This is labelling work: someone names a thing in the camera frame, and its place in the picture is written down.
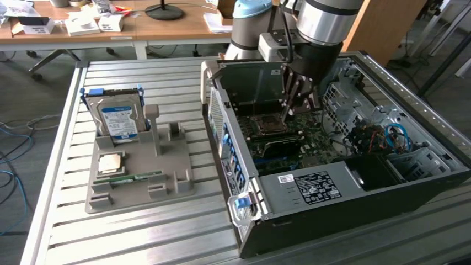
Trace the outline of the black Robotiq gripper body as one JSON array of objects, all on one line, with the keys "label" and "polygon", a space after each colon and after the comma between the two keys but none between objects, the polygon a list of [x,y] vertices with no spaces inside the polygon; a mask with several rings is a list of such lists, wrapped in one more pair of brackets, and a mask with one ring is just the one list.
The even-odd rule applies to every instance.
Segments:
[{"label": "black Robotiq gripper body", "polygon": [[342,51],[343,42],[326,46],[315,43],[295,44],[295,57],[289,69],[298,75],[321,82],[327,76]]}]

